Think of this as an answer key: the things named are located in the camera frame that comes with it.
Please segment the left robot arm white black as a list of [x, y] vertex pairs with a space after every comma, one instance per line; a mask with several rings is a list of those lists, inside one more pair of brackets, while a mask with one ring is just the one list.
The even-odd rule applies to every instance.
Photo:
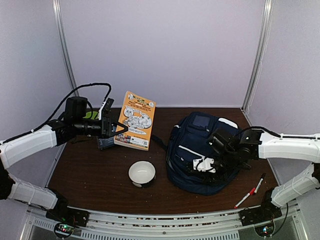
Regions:
[[67, 143], [77, 136], [96, 136], [109, 139], [128, 131], [120, 122], [113, 122], [109, 112], [114, 100], [105, 96], [98, 111], [97, 118], [86, 118], [87, 109], [92, 105], [86, 97], [73, 96], [68, 93], [59, 106], [65, 109], [59, 118], [54, 115], [38, 127], [16, 135], [0, 143], [0, 198], [13, 199], [37, 205], [52, 212], [61, 222], [72, 218], [68, 200], [57, 191], [40, 187], [21, 180], [8, 172], [19, 161], [40, 151], [51, 149]]

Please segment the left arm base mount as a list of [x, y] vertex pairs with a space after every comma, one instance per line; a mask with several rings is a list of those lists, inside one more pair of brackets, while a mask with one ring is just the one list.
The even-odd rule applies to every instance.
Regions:
[[90, 213], [86, 210], [68, 206], [68, 201], [59, 199], [52, 209], [42, 207], [46, 217], [57, 221], [53, 227], [53, 233], [59, 239], [69, 238], [76, 229], [86, 227]]

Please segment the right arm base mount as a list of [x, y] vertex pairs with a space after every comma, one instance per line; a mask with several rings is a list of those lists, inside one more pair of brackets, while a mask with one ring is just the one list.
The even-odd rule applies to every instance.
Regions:
[[271, 203], [273, 190], [272, 188], [265, 192], [260, 206], [244, 208], [239, 212], [242, 226], [254, 225], [257, 235], [263, 238], [276, 233], [275, 219], [282, 216], [281, 208]]

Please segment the orange cartoon paperback book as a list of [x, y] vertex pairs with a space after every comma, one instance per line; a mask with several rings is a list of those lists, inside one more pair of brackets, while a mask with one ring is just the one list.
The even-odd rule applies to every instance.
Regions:
[[131, 91], [125, 93], [118, 122], [128, 130], [114, 137], [114, 144], [148, 151], [156, 110], [156, 102]]

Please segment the navy blue student backpack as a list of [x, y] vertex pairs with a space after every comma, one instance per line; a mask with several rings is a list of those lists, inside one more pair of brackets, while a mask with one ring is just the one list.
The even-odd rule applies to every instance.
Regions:
[[[238, 129], [235, 136], [240, 137], [241, 128], [223, 117], [194, 111], [182, 118], [171, 130], [168, 143], [152, 135], [151, 139], [166, 151], [167, 178], [176, 187], [194, 194], [215, 195], [236, 178], [240, 163], [232, 163], [222, 154], [217, 154], [207, 143], [210, 134], [217, 128]], [[225, 167], [225, 182], [203, 184], [198, 177], [186, 175], [186, 164], [200, 158], [220, 159]]]

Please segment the black white marker pen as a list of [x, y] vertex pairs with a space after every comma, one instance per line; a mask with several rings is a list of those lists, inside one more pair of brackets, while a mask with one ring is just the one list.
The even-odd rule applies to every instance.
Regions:
[[254, 190], [254, 192], [253, 192], [254, 195], [258, 192], [259, 188], [261, 187], [265, 176], [266, 176], [266, 173], [264, 172], [264, 173], [261, 175], [260, 180], [259, 180], [257, 186], [255, 187], [255, 190]]

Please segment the red white marker pen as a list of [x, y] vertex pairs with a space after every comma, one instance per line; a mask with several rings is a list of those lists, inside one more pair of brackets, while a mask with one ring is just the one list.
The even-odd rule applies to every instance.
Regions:
[[237, 204], [234, 205], [234, 209], [237, 209], [249, 196], [253, 195], [256, 188], [253, 187]]

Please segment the white black bowl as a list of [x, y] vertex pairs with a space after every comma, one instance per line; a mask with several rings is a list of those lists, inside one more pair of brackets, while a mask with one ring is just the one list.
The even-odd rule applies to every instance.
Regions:
[[147, 188], [156, 180], [156, 168], [149, 161], [137, 161], [128, 170], [128, 177], [137, 188]]

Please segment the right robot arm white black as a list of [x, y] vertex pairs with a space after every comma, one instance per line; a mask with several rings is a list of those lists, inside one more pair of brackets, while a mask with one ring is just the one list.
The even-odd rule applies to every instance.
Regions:
[[320, 135], [279, 134], [263, 127], [249, 127], [235, 135], [217, 129], [206, 142], [218, 155], [202, 155], [189, 148], [180, 149], [194, 155], [192, 168], [197, 172], [223, 174], [231, 168], [244, 167], [249, 160], [296, 159], [310, 165], [286, 183], [265, 194], [262, 206], [256, 210], [259, 220], [268, 220], [276, 207], [320, 186]]

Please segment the dark blue cover book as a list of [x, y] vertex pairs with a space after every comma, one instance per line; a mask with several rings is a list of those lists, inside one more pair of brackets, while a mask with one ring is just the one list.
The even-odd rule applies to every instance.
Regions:
[[115, 146], [114, 137], [97, 138], [97, 145], [99, 150], [108, 149]]

